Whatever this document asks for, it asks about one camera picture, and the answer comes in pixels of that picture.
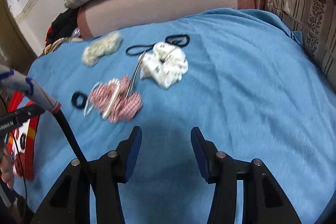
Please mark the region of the person's left hand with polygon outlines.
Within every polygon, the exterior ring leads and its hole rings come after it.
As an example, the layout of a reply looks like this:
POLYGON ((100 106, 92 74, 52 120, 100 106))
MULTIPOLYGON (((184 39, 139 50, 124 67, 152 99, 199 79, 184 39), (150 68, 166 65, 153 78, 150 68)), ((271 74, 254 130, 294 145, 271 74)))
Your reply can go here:
POLYGON ((12 189, 14 185, 13 166, 11 164, 8 147, 6 144, 3 146, 3 158, 1 160, 1 180, 12 189))

